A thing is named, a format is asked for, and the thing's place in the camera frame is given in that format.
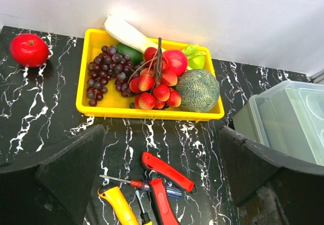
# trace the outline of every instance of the red tool handle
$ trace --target red tool handle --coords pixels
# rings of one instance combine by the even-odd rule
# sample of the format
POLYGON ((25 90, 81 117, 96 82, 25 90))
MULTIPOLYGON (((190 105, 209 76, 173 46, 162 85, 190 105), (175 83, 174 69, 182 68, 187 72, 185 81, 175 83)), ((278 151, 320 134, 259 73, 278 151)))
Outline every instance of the red tool handle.
POLYGON ((142 155, 142 163, 146 169, 154 170, 157 173, 163 175, 165 178, 172 180, 179 187, 185 189, 188 192, 196 193, 197 189, 190 179, 184 176, 182 173, 171 167, 166 162, 153 156, 151 153, 144 152, 142 155))
POLYGON ((173 210, 170 207, 167 190, 160 178, 150 182, 152 187, 152 198, 156 206, 156 216, 159 220, 159 225, 180 225, 173 210))

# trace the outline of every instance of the countertop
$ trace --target countertop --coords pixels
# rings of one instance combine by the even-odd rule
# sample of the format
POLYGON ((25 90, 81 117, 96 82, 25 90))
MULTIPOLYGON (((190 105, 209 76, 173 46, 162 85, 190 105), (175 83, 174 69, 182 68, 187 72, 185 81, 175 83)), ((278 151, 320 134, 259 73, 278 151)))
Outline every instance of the countertop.
MULTIPOLYGON (((213 60, 225 117, 219 121, 189 122, 85 117, 75 108, 83 39, 4 26, 0 34, 0 163, 37 152, 74 136, 94 124, 106 130, 99 173, 120 178, 144 179, 142 152, 149 151, 192 179, 197 195, 185 193, 171 200, 181 224, 239 224, 219 152, 219 130, 254 95, 285 80, 308 81, 307 76, 284 70, 213 60), (40 35, 50 48, 40 68, 19 66, 10 55, 10 42, 18 34, 40 35)), ((96 195, 91 200, 100 224, 117 224, 111 207, 96 195)), ((140 220, 134 188, 121 185, 140 220)), ((144 208, 153 223, 150 200, 142 193, 144 208)))

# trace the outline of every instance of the apple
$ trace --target apple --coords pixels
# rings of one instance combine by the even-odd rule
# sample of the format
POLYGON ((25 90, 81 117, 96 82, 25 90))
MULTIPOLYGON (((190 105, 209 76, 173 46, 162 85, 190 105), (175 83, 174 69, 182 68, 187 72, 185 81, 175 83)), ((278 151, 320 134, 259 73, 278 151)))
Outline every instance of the apple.
POLYGON ((39 67, 49 55, 46 43, 37 35, 22 33, 10 43, 12 57, 22 66, 39 67))
POLYGON ((187 69, 187 56, 180 50, 166 50, 163 55, 168 60, 169 70, 173 71, 177 77, 181 76, 187 69))

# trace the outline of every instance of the red tomato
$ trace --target red tomato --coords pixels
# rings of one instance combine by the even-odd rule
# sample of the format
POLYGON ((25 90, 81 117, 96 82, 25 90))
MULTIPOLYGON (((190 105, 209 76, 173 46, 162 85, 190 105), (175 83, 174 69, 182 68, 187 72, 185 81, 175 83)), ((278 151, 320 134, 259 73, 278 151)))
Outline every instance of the red tomato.
POLYGON ((23 33, 10 44, 12 57, 22 66, 38 67, 45 63, 49 55, 46 43, 37 35, 23 33))

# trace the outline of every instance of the green fruit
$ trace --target green fruit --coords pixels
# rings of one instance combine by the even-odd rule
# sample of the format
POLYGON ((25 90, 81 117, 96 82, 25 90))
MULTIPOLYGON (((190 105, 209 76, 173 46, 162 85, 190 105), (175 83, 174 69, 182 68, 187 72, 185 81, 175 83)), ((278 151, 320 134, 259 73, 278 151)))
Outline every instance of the green fruit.
POLYGON ((209 112, 219 99, 219 83, 207 70, 193 69, 178 78, 175 86, 181 96, 181 109, 191 112, 209 112))
POLYGON ((122 43, 119 43, 116 45, 118 50, 117 52, 119 54, 128 54, 131 57, 131 61, 133 62, 134 65, 138 65, 140 62, 142 62, 143 59, 143 54, 136 49, 132 49, 131 47, 128 47, 122 43))
POLYGON ((205 56, 198 55, 188 60, 188 65, 193 69, 203 69, 205 66, 205 56))

